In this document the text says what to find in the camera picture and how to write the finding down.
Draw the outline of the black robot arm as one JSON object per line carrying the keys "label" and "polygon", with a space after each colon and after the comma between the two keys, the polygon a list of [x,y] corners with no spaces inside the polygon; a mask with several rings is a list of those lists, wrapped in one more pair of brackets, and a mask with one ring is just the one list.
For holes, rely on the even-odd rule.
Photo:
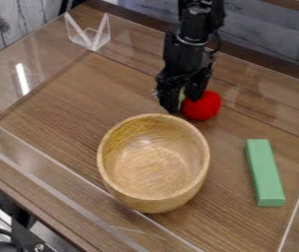
{"label": "black robot arm", "polygon": [[212,75],[221,46],[223,0],[179,0],[179,21],[165,32],[164,67],[156,76],[154,96],[169,113],[181,110],[183,98],[197,101]]}

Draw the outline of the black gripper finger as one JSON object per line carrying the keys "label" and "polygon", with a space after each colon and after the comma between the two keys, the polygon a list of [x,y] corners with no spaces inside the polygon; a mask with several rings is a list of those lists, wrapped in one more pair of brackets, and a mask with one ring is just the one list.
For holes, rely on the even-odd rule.
{"label": "black gripper finger", "polygon": [[180,105],[180,88],[176,87],[160,87],[157,89],[157,98],[160,105],[169,113],[179,111]]}
{"label": "black gripper finger", "polygon": [[185,96],[191,101],[197,101],[208,85],[211,71],[199,71],[191,79],[191,83],[185,87]]}

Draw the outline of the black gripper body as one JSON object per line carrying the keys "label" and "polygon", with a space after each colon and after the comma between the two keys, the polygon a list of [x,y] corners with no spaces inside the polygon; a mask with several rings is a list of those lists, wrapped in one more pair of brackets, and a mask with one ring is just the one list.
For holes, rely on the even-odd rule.
{"label": "black gripper body", "polygon": [[212,70],[212,53],[204,44],[180,38],[177,31],[168,31],[162,50],[164,68],[156,76],[156,94],[160,87],[176,87],[180,91],[191,83],[199,71]]}

